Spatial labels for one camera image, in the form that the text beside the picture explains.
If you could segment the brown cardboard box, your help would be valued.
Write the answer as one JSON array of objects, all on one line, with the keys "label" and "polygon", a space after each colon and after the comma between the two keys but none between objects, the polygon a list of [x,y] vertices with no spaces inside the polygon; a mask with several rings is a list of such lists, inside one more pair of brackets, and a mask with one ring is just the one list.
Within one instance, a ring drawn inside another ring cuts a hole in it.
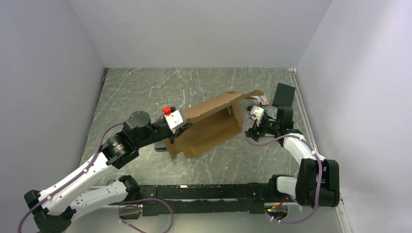
[{"label": "brown cardboard box", "polygon": [[172,159],[179,153],[194,158],[241,133],[245,121],[240,101],[263,96],[261,90],[238,94],[223,92],[183,111],[187,123],[191,124],[174,143],[165,139]]}]

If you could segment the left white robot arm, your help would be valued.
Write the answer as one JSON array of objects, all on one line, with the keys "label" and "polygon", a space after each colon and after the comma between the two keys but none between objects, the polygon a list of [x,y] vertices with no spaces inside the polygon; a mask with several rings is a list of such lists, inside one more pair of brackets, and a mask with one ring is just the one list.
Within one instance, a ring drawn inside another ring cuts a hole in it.
[{"label": "left white robot arm", "polygon": [[64,179],[42,191],[25,194],[28,213],[40,232],[61,233],[73,221],[103,206],[135,203],[140,197],[140,187],[130,175],[100,189],[90,188],[137,158],[140,148],[165,139],[173,143],[191,127],[181,112],[170,107],[164,108],[156,121],[151,121],[147,112],[136,111],[120,125],[120,132],[110,138],[101,137],[94,154]]}]

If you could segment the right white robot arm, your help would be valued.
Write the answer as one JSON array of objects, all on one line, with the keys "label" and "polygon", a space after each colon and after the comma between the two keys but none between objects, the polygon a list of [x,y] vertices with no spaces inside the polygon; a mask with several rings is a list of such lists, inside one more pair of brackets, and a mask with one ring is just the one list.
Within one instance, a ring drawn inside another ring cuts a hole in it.
[{"label": "right white robot arm", "polygon": [[280,107],[276,117],[269,116],[258,106],[250,107],[248,119],[253,121],[249,129],[243,128],[246,141],[254,146],[266,146],[271,141],[260,143],[266,135],[273,136],[299,165],[296,177],[273,175],[269,180],[268,196],[273,201],[293,197],[302,206],[336,207],[340,201],[339,164],[320,155],[294,127],[293,109]]}]

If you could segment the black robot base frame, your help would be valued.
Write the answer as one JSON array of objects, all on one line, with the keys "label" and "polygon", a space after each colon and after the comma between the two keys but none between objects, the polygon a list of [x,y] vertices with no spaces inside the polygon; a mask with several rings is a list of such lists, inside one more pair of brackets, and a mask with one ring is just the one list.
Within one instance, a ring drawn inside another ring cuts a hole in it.
[{"label": "black robot base frame", "polygon": [[141,185],[131,199],[117,202],[137,206],[143,216],[163,214],[264,214],[287,201],[274,195],[266,183]]}]

